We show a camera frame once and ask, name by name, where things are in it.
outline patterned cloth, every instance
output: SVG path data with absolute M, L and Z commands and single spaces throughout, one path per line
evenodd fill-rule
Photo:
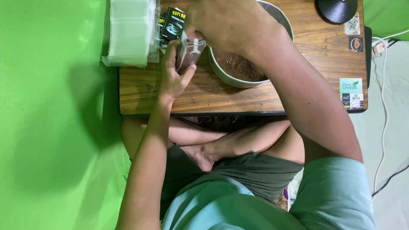
M 230 116 L 230 117 L 183 117 L 183 119 L 195 123 L 203 128 L 217 130 L 220 132 L 233 133 L 246 126 L 269 119 L 270 121 L 281 121 L 287 119 L 286 116 Z M 287 211 L 288 190 L 274 201 L 280 208 Z

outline hand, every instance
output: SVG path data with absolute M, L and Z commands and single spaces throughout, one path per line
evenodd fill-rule
M 216 49 L 244 57 L 263 49 L 285 29 L 254 0 L 198 0 L 186 13 L 184 30 L 189 40 L 204 38 Z
M 185 74 L 176 72 L 176 50 L 180 40 L 169 42 L 165 56 L 162 59 L 162 79 L 159 88 L 159 97 L 175 99 L 180 96 L 196 72 L 196 65 L 187 68 Z

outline light blue shirt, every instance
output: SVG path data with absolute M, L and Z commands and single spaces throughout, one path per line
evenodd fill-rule
M 289 212 L 255 197 L 244 185 L 210 174 L 183 188 L 168 209 L 163 230 L 374 230 L 365 167 L 347 158 L 305 166 Z

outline ground coffee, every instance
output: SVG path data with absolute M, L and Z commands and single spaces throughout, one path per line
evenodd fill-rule
M 267 80 L 267 76 L 260 69 L 244 57 L 222 50 L 213 49 L 217 64 L 230 76 L 250 82 Z

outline black lamp base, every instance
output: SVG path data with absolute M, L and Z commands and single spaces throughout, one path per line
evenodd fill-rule
M 358 0 L 315 0 L 315 7 L 326 22 L 340 25 L 354 17 Z

